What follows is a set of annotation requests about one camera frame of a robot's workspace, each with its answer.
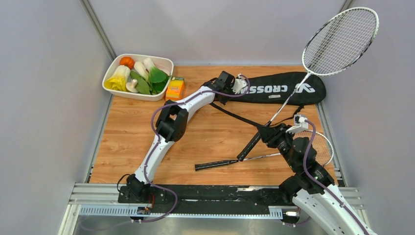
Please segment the toy mushroom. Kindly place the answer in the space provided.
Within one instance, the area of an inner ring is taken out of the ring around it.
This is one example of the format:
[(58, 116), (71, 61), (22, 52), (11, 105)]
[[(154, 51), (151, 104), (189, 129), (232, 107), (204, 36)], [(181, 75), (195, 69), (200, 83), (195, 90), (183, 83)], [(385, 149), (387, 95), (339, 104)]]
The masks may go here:
[(137, 85), (138, 81), (136, 79), (132, 79), (130, 82), (126, 83), (126, 89), (131, 93), (138, 93)]

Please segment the orange toy pumpkin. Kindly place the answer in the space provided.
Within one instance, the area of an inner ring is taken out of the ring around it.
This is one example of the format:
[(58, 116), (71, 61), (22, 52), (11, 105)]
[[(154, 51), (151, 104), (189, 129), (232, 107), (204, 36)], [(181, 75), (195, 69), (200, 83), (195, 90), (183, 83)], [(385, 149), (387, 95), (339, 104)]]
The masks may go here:
[(128, 67), (130, 70), (132, 70), (134, 68), (135, 65), (135, 61), (133, 58), (129, 57), (129, 56), (124, 56), (121, 58), (120, 65), (126, 66)]

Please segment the black racket bag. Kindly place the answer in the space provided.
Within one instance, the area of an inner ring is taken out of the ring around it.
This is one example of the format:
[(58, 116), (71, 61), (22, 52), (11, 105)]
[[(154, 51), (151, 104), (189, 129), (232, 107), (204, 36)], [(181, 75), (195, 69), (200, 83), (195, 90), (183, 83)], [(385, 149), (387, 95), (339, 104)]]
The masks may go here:
[(228, 101), (256, 103), (256, 104), (283, 104), (288, 96), (298, 88), (296, 94), (288, 101), (289, 105), (297, 106), (294, 115), (298, 114), (307, 105), (316, 105), (326, 97), (326, 88), (320, 77), (311, 75), (300, 85), (306, 72), (292, 71), (250, 78), (250, 87), (241, 97), (221, 96), (217, 98), (223, 104)]

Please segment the white toy bok choy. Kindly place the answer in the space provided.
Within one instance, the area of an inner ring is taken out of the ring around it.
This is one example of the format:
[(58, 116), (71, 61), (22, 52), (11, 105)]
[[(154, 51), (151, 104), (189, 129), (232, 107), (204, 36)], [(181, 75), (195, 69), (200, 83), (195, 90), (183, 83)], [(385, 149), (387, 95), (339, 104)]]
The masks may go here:
[(144, 64), (140, 61), (136, 61), (134, 64), (134, 69), (137, 71), (137, 73), (146, 81), (149, 81), (149, 72), (147, 71)]

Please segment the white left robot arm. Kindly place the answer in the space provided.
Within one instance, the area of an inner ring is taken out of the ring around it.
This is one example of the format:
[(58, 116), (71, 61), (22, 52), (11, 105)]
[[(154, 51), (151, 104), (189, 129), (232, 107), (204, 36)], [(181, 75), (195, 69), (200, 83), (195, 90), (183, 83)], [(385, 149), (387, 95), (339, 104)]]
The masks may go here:
[(155, 132), (151, 148), (139, 168), (126, 180), (130, 197), (138, 203), (148, 200), (149, 187), (159, 164), (170, 147), (183, 137), (192, 116), (200, 108), (212, 103), (218, 94), (233, 97), (236, 81), (233, 75), (222, 71), (217, 78), (204, 83), (191, 95), (178, 101), (168, 100), (156, 110), (160, 115), (156, 124), (153, 124), (154, 116), (151, 119), (151, 127)]

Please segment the yellow toy cabbage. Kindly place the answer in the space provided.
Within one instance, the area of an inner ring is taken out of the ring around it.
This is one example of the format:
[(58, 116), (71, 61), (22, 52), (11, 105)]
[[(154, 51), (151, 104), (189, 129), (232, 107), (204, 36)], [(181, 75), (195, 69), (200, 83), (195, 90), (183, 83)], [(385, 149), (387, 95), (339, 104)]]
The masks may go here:
[(109, 90), (126, 92), (126, 83), (130, 73), (131, 70), (129, 67), (125, 65), (119, 65), (116, 68), (113, 75), (104, 81), (104, 88)]

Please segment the packaged colourful sponges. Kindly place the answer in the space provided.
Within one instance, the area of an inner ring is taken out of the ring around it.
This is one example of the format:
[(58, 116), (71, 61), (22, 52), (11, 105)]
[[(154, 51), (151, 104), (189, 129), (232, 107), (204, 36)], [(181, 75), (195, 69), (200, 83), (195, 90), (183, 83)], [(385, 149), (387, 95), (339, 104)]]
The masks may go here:
[(166, 100), (180, 100), (184, 97), (185, 81), (183, 77), (172, 77), (165, 93)]

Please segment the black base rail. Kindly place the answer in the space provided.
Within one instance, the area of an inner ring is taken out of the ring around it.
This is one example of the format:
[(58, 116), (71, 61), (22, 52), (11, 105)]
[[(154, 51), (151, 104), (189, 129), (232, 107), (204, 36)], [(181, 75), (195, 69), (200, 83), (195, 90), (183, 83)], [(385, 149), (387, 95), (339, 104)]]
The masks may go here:
[(135, 196), (126, 185), (80, 184), (69, 204), (80, 206), (80, 215), (128, 217), (145, 223), (165, 218), (271, 219), (289, 223), (300, 209), (293, 200), (297, 183), (279, 186), (160, 185), (146, 187)]

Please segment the white plastic tray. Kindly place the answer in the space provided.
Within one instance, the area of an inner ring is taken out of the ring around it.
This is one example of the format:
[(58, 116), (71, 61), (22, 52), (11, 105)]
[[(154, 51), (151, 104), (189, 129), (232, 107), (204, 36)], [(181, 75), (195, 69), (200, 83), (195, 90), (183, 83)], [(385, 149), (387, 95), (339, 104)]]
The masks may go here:
[[(121, 60), (122, 57), (124, 56), (129, 56), (131, 58), (134, 59), (134, 61), (140, 61), (143, 63), (143, 60), (147, 57), (151, 58), (155, 64), (155, 66), (159, 69), (161, 69), (162, 71), (164, 71), (168, 76), (168, 82), (165, 86), (165, 88), (159, 93), (153, 93), (152, 90), (152, 86), (150, 84), (150, 82), (146, 82), (138, 73), (137, 71), (133, 68), (131, 70), (131, 73), (128, 77), (127, 82), (130, 82), (132, 79), (136, 79), (138, 81), (138, 85), (137, 85), (137, 90), (138, 93), (131, 93), (129, 91), (126, 92), (122, 92), (122, 91), (115, 91), (115, 90), (109, 90), (104, 88), (104, 81), (107, 80), (108, 78), (110, 78), (113, 73), (115, 72), (116, 68), (120, 65), (119, 62)], [(167, 58), (162, 58), (162, 57), (157, 57), (157, 56), (150, 56), (150, 55), (140, 55), (140, 54), (122, 54), (118, 57), (116, 57), (116, 59), (113, 60), (113, 62), (111, 63), (111, 65), (109, 66), (109, 68), (106, 71), (106, 74), (103, 78), (102, 81), (102, 87), (104, 90), (109, 91), (111, 94), (116, 95), (116, 96), (120, 96), (120, 97), (125, 97), (125, 98), (131, 98), (131, 99), (138, 99), (138, 100), (146, 100), (146, 101), (158, 101), (161, 100), (164, 95), (165, 92), (167, 90), (167, 86), (172, 78), (172, 74), (173, 74), (173, 69), (174, 69), (174, 64), (172, 62), (172, 60), (167, 59)]]

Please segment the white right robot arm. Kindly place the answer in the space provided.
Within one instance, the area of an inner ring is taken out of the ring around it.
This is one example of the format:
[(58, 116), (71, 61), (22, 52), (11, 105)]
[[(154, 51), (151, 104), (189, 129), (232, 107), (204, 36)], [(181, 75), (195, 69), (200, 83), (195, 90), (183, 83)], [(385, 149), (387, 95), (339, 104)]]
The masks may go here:
[(294, 175), (281, 185), (279, 198), (305, 211), (329, 235), (374, 235), (342, 195), (328, 171), (316, 161), (313, 147), (316, 130), (310, 137), (294, 138), (290, 127), (257, 127), (263, 143), (276, 148)]

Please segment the green toy bok choy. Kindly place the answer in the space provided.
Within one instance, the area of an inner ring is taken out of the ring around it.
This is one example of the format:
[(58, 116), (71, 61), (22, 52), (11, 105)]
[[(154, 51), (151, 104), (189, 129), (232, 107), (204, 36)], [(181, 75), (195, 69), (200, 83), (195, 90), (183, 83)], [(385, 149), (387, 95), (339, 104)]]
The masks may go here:
[(149, 57), (143, 60), (143, 64), (148, 70), (148, 80), (152, 86), (153, 93), (159, 94), (166, 86), (169, 76), (157, 68), (153, 60)]

